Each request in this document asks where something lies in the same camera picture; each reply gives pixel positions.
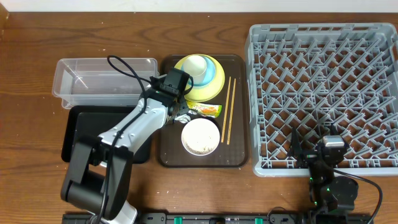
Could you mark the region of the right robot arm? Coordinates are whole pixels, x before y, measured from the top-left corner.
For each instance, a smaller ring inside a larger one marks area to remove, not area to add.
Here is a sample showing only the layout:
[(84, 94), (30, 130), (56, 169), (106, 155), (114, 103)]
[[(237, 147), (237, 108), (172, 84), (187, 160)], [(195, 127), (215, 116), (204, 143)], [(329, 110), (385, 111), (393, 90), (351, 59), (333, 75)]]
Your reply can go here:
[(296, 160), (299, 168), (310, 173), (309, 195), (315, 209), (309, 211), (311, 223), (327, 220), (346, 221), (346, 214), (354, 210), (358, 196), (358, 183), (347, 176), (335, 176), (334, 166), (344, 159), (349, 144), (330, 127), (331, 134), (323, 136), (313, 149), (302, 149), (299, 132), (291, 132), (288, 156)]

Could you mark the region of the black waste tray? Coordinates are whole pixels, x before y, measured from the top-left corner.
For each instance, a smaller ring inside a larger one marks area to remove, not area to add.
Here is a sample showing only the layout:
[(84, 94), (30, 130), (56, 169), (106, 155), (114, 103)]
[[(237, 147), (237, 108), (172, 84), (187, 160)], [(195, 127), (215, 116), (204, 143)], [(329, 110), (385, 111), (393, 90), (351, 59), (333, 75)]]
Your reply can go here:
[(133, 106), (74, 106), (68, 115), (62, 160), (70, 162), (74, 145), (80, 137), (97, 137), (113, 128), (133, 109)]

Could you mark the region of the white bowl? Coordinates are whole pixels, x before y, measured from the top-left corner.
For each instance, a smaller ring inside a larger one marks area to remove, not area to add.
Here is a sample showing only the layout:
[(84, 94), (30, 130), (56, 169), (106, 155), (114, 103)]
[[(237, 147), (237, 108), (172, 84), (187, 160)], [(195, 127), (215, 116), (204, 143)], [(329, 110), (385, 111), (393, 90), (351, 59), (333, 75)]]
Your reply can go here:
[(181, 142), (184, 149), (194, 156), (207, 156), (218, 147), (220, 131), (210, 119), (197, 118), (182, 129)]

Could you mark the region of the right wooden chopstick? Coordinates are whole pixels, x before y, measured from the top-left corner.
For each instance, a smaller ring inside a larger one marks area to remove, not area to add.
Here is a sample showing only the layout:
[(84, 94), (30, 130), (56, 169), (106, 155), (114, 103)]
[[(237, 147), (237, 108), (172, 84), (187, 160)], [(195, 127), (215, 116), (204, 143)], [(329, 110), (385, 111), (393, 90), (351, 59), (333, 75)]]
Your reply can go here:
[(230, 145), (230, 141), (231, 141), (235, 93), (236, 93), (236, 79), (234, 78), (233, 91), (232, 91), (232, 95), (231, 95), (231, 107), (230, 107), (230, 116), (229, 116), (229, 125), (228, 125), (227, 145)]

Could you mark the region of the dark brown serving tray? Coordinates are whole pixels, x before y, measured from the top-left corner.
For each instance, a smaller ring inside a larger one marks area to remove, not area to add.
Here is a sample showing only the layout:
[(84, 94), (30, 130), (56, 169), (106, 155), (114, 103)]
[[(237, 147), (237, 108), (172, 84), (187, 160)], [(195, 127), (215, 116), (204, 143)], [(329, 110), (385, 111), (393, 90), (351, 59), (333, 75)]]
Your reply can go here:
[[(246, 85), (246, 69), (244, 60), (238, 55), (213, 55), (221, 64), (225, 73), (225, 83), (221, 92), (213, 99), (207, 101), (212, 105), (225, 105), (228, 80), (231, 77), (231, 89), (229, 93), (228, 114), (226, 119), (226, 129), (224, 143), (219, 143), (218, 147), (207, 156), (194, 156), (187, 152), (181, 142), (181, 133), (184, 124), (176, 122), (166, 125), (159, 131), (159, 141), (157, 143), (157, 158), (159, 162), (169, 168), (230, 168), (241, 167), (249, 158), (251, 140), (249, 137), (249, 110), (248, 88)], [(231, 107), (231, 95), (233, 82), (236, 79), (236, 93), (233, 110), (233, 123), (230, 145), (227, 145), (228, 125)], [(224, 107), (219, 117), (213, 118), (219, 128), (220, 133), (223, 129)]]

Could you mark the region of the left wooden chopstick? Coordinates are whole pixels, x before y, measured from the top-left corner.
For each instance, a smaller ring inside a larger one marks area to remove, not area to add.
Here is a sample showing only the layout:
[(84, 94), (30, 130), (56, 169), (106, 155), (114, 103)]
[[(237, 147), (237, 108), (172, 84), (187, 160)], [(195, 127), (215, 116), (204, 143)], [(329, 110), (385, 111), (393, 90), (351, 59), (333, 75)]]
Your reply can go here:
[(222, 132), (221, 132), (221, 143), (224, 143), (230, 89), (231, 89), (231, 77), (229, 77), (229, 80), (228, 80), (228, 88), (227, 88), (227, 93), (226, 93), (226, 103), (225, 103), (225, 107), (224, 107), (224, 116), (223, 116), (223, 129), (222, 129)]

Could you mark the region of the wooden chopstick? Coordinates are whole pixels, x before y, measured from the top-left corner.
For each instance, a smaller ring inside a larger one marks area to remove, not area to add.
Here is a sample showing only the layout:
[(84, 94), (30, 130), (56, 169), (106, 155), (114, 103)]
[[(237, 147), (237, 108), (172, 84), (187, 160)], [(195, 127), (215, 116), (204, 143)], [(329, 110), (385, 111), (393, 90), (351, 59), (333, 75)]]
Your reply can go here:
[(234, 78), (233, 91), (232, 91), (232, 95), (231, 95), (231, 107), (230, 107), (230, 116), (229, 116), (229, 125), (228, 125), (227, 145), (230, 145), (230, 141), (231, 141), (235, 93), (236, 93), (236, 79)]
[(226, 93), (226, 103), (225, 103), (225, 107), (224, 107), (224, 116), (223, 116), (223, 129), (222, 129), (222, 132), (221, 132), (221, 143), (224, 143), (230, 89), (231, 89), (231, 77), (229, 77), (229, 80), (228, 80), (228, 88), (227, 88), (227, 93)]

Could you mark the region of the light blue bowl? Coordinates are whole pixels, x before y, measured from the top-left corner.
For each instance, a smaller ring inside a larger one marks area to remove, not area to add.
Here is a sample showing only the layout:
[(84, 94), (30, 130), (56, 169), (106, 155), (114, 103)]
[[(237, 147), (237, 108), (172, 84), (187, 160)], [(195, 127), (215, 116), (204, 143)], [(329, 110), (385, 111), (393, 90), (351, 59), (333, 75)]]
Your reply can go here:
[(193, 78), (193, 86), (194, 87), (201, 87), (208, 85), (215, 77), (216, 68), (214, 63), (206, 56), (202, 56), (207, 63), (207, 69), (205, 75), (201, 78)]

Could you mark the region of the clear plastic bin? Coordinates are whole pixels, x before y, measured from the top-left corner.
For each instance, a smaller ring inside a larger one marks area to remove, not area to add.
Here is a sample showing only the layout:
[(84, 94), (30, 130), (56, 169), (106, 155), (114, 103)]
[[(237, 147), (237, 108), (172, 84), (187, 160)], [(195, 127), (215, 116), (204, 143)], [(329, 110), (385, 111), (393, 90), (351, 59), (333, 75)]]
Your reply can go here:
[(135, 78), (111, 67), (106, 58), (63, 58), (58, 61), (52, 94), (62, 106), (134, 106), (142, 89)]

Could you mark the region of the grey plastic dishwasher rack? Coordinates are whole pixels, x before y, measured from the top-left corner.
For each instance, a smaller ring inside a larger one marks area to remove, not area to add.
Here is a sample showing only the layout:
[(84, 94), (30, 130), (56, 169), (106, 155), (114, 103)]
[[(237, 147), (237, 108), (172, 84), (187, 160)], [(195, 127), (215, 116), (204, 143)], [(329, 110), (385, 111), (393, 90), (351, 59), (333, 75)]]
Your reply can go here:
[(245, 43), (252, 169), (303, 177), (295, 129), (314, 149), (334, 126), (349, 144), (338, 169), (397, 175), (397, 30), (390, 23), (256, 24)]

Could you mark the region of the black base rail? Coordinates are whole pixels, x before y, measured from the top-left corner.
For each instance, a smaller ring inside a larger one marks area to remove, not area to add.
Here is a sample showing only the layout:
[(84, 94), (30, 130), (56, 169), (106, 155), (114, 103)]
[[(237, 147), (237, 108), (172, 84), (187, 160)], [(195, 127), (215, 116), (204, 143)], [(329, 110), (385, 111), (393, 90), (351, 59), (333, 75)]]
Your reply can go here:
[[(91, 215), (89, 214), (64, 214), (62, 224), (88, 224)], [(350, 215), (347, 216), (346, 223), (367, 223), (370, 216)], [(272, 213), (270, 215), (187, 215), (187, 214), (166, 214), (166, 213), (143, 213), (137, 216), (134, 223), (139, 224), (255, 224), (255, 223), (310, 223), (303, 215), (287, 213)]]

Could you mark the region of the white cup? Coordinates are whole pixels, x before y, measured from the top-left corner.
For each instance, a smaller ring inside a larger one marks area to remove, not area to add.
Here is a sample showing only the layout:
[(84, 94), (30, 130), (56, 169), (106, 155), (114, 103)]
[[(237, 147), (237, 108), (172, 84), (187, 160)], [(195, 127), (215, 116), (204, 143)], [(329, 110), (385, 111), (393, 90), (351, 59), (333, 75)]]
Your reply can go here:
[(193, 78), (201, 78), (207, 69), (206, 60), (199, 55), (188, 56), (182, 64), (182, 70)]

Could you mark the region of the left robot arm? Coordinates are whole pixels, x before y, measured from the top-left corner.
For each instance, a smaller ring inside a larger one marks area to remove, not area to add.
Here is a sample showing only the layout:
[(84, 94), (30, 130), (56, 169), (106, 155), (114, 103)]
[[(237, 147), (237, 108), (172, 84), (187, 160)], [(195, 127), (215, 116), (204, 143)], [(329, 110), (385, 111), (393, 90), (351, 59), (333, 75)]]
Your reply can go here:
[(133, 223), (136, 209), (127, 203), (134, 155), (170, 118), (187, 112), (185, 86), (152, 85), (137, 106), (98, 137), (82, 136), (62, 151), (68, 170), (62, 200), (93, 215), (90, 223)]

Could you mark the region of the white tissue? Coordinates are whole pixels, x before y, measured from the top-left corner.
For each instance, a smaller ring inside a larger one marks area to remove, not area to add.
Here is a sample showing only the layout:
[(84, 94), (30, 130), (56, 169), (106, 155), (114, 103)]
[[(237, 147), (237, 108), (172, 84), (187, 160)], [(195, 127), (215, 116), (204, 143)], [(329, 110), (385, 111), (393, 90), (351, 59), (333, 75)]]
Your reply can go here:
[(188, 114), (183, 114), (183, 115), (180, 115), (180, 116), (176, 116), (174, 118), (174, 121), (185, 124), (185, 123), (188, 123), (188, 122), (191, 121), (191, 117)]

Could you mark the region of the green orange snack wrapper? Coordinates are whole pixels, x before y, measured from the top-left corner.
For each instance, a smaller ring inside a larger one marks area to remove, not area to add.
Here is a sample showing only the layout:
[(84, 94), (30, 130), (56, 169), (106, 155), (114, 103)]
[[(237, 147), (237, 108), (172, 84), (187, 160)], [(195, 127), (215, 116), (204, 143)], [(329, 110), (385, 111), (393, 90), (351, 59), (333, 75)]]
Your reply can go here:
[(222, 105), (210, 105), (205, 103), (199, 103), (194, 101), (186, 101), (187, 106), (192, 114), (199, 114), (201, 116), (208, 116), (212, 118), (217, 118), (223, 106)]

